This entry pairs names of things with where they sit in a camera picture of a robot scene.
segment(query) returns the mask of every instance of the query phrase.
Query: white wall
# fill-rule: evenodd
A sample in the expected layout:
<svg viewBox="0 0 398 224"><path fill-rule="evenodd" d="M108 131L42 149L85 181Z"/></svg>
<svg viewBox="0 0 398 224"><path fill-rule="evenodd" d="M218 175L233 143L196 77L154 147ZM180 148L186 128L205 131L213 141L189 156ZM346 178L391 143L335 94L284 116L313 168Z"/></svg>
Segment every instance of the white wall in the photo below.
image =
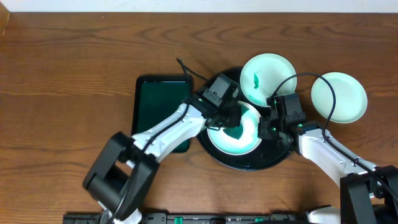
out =
<svg viewBox="0 0 398 224"><path fill-rule="evenodd" d="M398 12L398 0L0 0L11 12Z"/></svg>

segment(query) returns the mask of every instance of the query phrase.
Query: small plate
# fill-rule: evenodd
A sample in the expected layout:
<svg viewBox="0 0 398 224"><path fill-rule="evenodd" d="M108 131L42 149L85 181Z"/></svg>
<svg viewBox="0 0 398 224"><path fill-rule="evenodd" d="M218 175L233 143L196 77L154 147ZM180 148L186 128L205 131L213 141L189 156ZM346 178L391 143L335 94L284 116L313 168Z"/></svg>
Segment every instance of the small plate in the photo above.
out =
<svg viewBox="0 0 398 224"><path fill-rule="evenodd" d="M368 106L368 97L363 86L355 78L341 72L330 72L322 77L330 82L336 95L336 108L330 120L351 123L362 117ZM312 86L311 100L315 109L327 118L333 105L333 97L329 86L320 78Z"/></svg>
<svg viewBox="0 0 398 224"><path fill-rule="evenodd" d="M276 88L286 78L295 75L293 65L277 54L260 54L250 59L243 67L240 85L245 97L255 105L268 106L266 98L270 97ZM279 95L293 93L297 78L287 81L278 91Z"/></svg>

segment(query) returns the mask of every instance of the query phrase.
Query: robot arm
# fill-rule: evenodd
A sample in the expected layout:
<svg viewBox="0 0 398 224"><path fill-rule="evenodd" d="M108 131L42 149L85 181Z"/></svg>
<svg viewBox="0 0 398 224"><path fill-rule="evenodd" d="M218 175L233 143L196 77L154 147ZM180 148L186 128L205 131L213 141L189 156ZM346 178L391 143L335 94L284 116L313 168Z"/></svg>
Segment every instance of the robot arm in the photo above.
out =
<svg viewBox="0 0 398 224"><path fill-rule="evenodd" d="M85 177L84 188L109 214L114 214L115 223L138 223L141 214L137 208L142 205L162 159L206 127L240 125L238 93L238 84L221 74L208 80L174 114L153 128L131 138L115 134ZM130 176L115 165L117 161L132 169Z"/></svg>
<svg viewBox="0 0 398 224"><path fill-rule="evenodd" d="M356 154L338 142L331 136L329 131L326 135L334 145L338 146L345 153L353 158L359 158ZM320 128L306 131L305 133L298 134L298 151L303 157L314 162L321 168L336 184L340 187L340 179L348 174L365 174L364 169L356 166L347 157L336 151L329 143L324 141L322 130ZM372 162L359 158L362 164L366 165L371 170L374 170L376 165Z"/></svg>

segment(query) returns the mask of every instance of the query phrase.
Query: white bowl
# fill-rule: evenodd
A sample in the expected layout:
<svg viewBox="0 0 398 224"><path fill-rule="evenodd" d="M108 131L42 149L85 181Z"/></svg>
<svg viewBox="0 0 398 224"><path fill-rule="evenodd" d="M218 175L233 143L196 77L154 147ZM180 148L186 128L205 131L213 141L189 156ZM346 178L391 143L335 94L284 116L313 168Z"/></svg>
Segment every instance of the white bowl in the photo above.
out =
<svg viewBox="0 0 398 224"><path fill-rule="evenodd" d="M240 156L253 151L261 142L258 138L258 124L260 120L260 113L249 103L239 101L241 106L246 107L246 111L241 118L243 126L243 134L239 139L228 136L221 128L219 131L207 129L211 143L216 146L221 152L233 156Z"/></svg>
<svg viewBox="0 0 398 224"><path fill-rule="evenodd" d="M286 78L295 74L293 65L286 58L277 54L260 54L250 59L243 67L240 85L250 102L258 106L267 106L266 98L270 97ZM255 83L255 77L258 79L258 85ZM296 85L297 78L292 78L277 93L294 93Z"/></svg>

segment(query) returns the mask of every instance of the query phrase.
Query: green screen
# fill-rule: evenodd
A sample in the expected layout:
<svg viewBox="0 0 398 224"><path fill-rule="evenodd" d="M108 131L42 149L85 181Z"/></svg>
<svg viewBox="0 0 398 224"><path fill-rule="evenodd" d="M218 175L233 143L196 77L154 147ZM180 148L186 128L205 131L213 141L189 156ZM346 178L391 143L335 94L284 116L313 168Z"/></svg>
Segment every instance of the green screen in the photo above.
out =
<svg viewBox="0 0 398 224"><path fill-rule="evenodd" d="M147 131L176 112L189 92L190 86L186 82L144 82L140 92L137 133ZM189 140L186 140L173 152L185 152L188 148Z"/></svg>

